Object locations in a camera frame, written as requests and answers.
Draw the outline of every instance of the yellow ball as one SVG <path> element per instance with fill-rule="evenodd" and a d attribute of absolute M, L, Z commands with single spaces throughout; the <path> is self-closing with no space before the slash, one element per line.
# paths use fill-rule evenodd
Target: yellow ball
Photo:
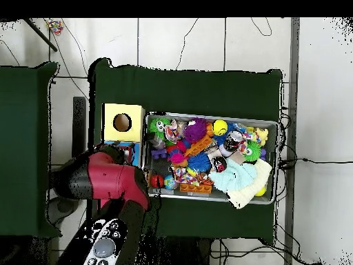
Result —
<path fill-rule="evenodd" d="M 260 197 L 260 196 L 264 195 L 265 192 L 266 192 L 266 186 L 263 187 L 257 194 L 255 194 L 255 196 Z"/>
<path fill-rule="evenodd" d="M 223 120 L 216 120 L 213 122 L 213 133 L 214 135 L 221 136 L 227 132 L 228 125 Z"/>

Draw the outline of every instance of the orange toy block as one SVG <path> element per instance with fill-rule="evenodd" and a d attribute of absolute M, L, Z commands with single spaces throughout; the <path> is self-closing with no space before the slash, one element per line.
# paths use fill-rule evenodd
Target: orange toy block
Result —
<path fill-rule="evenodd" d="M 201 139 L 200 141 L 198 141 L 195 144 L 192 144 L 191 147 L 189 149 L 186 150 L 185 152 L 185 156 L 191 155 L 197 155 L 199 154 L 202 150 L 204 150 L 206 147 L 208 147 L 212 142 L 212 139 L 210 139 L 210 137 L 206 134 L 203 139 Z"/>
<path fill-rule="evenodd" d="M 180 192 L 211 193 L 212 186 L 210 185 L 195 186 L 191 184 L 180 184 Z"/>

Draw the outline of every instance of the light blue cloth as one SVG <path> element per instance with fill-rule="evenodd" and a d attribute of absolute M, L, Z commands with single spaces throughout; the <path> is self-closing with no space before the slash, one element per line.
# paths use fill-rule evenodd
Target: light blue cloth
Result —
<path fill-rule="evenodd" d="M 227 193 L 231 190 L 241 190 L 252 184 L 256 178 L 256 168 L 252 164 L 239 165 L 230 158 L 226 159 L 227 168 L 222 173 L 210 172 L 214 187 Z"/>

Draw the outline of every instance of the metal pole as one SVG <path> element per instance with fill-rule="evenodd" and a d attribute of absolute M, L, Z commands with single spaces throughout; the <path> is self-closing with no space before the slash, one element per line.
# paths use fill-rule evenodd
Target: metal pole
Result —
<path fill-rule="evenodd" d="M 49 39 L 40 31 L 40 29 L 38 29 L 38 27 L 36 27 L 35 24 L 33 22 L 31 22 L 31 20 L 29 20 L 29 19 L 23 19 L 23 20 L 51 47 L 51 49 L 54 50 L 54 52 L 58 51 L 57 47 L 55 47 L 49 41 Z"/>

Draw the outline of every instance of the white towel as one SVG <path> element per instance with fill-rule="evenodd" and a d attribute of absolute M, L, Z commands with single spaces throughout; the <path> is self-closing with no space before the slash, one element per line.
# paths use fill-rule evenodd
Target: white towel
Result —
<path fill-rule="evenodd" d="M 235 208 L 243 208 L 267 183 L 268 177 L 272 170 L 271 165 L 262 159 L 258 159 L 255 163 L 257 176 L 252 184 L 242 188 L 241 190 L 228 190 L 230 202 Z"/>

